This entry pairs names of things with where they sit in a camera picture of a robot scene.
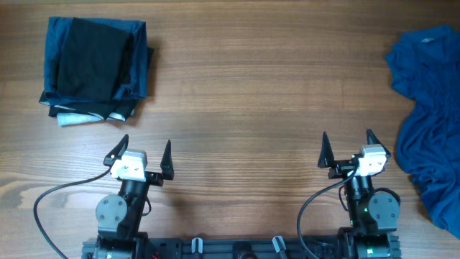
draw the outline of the stack of folded clothes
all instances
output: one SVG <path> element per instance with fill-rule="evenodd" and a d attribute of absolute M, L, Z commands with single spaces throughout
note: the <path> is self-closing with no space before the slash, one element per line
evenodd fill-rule
<path fill-rule="evenodd" d="M 50 17 L 45 47 L 45 90 L 58 124 L 125 121 L 147 97 L 145 22 Z"/>

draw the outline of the wood grain surface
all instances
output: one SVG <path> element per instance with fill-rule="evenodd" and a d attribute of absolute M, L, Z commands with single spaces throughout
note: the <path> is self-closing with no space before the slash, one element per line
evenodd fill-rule
<path fill-rule="evenodd" d="M 199 1 L 0 6 L 0 258 L 57 258 L 32 216 L 56 185 L 105 170 L 105 154 L 129 133 L 158 170 L 172 140 L 176 178 L 151 188 L 150 237 L 294 237 L 301 204 L 333 183 L 316 167 L 321 134 L 336 157 L 372 128 L 394 152 L 414 103 L 390 88 L 384 60 L 401 33 L 451 24 L 458 2 Z M 149 97 L 128 122 L 58 127 L 38 104 L 47 19 L 111 17 L 147 22 L 156 48 Z M 460 258 L 460 242 L 435 227 L 394 156 L 374 186 L 402 198 L 404 258 Z M 39 215 L 70 258 L 97 235 L 95 208 L 119 190 L 100 181 L 45 198 Z M 308 235 L 349 225 L 337 190 L 305 212 Z"/>

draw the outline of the dark blue cloth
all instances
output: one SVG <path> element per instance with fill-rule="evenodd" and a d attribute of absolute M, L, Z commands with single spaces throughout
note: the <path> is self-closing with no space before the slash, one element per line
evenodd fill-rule
<path fill-rule="evenodd" d="M 134 52 L 132 65 L 129 69 L 130 82 L 122 84 L 114 94 L 114 100 L 143 99 L 147 97 L 147 29 L 145 22 L 125 21 L 117 19 L 84 18 L 91 22 L 131 32 L 134 36 Z M 45 46 L 45 95 L 51 106 L 73 102 L 88 102 L 95 100 L 78 99 L 71 96 L 61 96 L 56 92 L 56 69 L 59 57 L 63 51 L 73 18 L 50 17 Z"/>
<path fill-rule="evenodd" d="M 386 60 L 393 89 L 415 100 L 397 161 L 433 223 L 460 238 L 460 34 L 449 26 L 406 33 Z"/>

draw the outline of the wooden table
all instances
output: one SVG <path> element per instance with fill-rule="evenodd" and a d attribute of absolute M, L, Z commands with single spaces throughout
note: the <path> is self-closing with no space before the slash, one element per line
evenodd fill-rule
<path fill-rule="evenodd" d="M 129 133 L 159 170 L 172 140 L 176 178 L 151 188 L 150 237 L 296 236 L 301 204 L 332 184 L 316 167 L 321 134 L 349 158 L 372 128 L 394 152 L 413 102 L 390 88 L 385 53 L 401 33 L 452 24 L 459 5 L 410 1 L 176 2 L 0 6 L 0 258 L 57 258 L 32 216 L 53 186 L 100 174 Z M 155 47 L 149 97 L 127 122 L 61 128 L 38 104 L 47 18 L 147 22 Z M 95 208 L 119 190 L 110 177 L 67 188 L 40 204 L 57 246 L 79 258 L 97 235 Z M 374 186 L 402 198 L 404 258 L 459 258 L 460 242 L 435 227 L 394 156 Z M 337 191 L 305 212 L 307 235 L 349 225 Z"/>

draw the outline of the crumpled blue cloth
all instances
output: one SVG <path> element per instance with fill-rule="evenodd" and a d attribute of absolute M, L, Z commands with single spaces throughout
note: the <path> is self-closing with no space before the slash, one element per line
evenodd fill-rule
<path fill-rule="evenodd" d="M 134 36 L 134 52 L 132 66 L 129 69 L 130 82 L 122 84 L 114 94 L 114 100 L 143 99 L 147 97 L 147 29 L 145 22 L 126 21 L 105 18 L 83 18 L 91 22 L 131 32 Z M 70 25 L 73 18 L 50 17 L 45 44 L 45 96 L 51 106 L 69 104 L 73 102 L 88 102 L 93 100 L 61 96 L 56 92 L 56 71 L 53 60 L 59 61 L 59 56 L 64 48 Z"/>
<path fill-rule="evenodd" d="M 449 26 L 403 34 L 386 60 L 392 88 L 415 100 L 397 161 L 433 223 L 460 238 L 460 34 Z"/>

